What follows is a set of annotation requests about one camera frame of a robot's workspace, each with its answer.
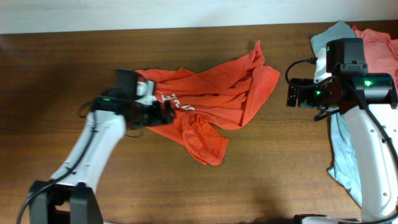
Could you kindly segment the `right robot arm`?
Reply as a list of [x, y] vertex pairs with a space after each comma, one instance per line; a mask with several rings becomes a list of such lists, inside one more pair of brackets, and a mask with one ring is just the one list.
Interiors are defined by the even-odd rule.
[[288, 106], [341, 113], [351, 134], [361, 181], [363, 223], [397, 223], [397, 93], [385, 73], [332, 75], [314, 83], [286, 79]]

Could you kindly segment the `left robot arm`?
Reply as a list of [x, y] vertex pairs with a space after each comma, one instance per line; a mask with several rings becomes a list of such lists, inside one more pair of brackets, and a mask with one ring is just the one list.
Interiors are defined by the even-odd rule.
[[83, 131], [48, 181], [35, 181], [23, 208], [31, 223], [104, 223], [96, 189], [109, 157], [128, 129], [170, 124], [169, 101], [153, 96], [100, 96], [90, 103]]

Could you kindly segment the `orange soccer t-shirt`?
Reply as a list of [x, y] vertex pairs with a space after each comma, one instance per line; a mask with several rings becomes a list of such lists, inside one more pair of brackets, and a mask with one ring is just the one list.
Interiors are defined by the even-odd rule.
[[221, 164], [229, 139], [215, 128], [235, 130], [256, 115], [274, 91], [280, 73], [266, 65], [261, 43], [248, 54], [195, 73], [184, 68], [139, 70], [155, 81], [155, 97], [171, 103], [176, 117], [171, 124], [151, 131], [181, 145], [202, 164]]

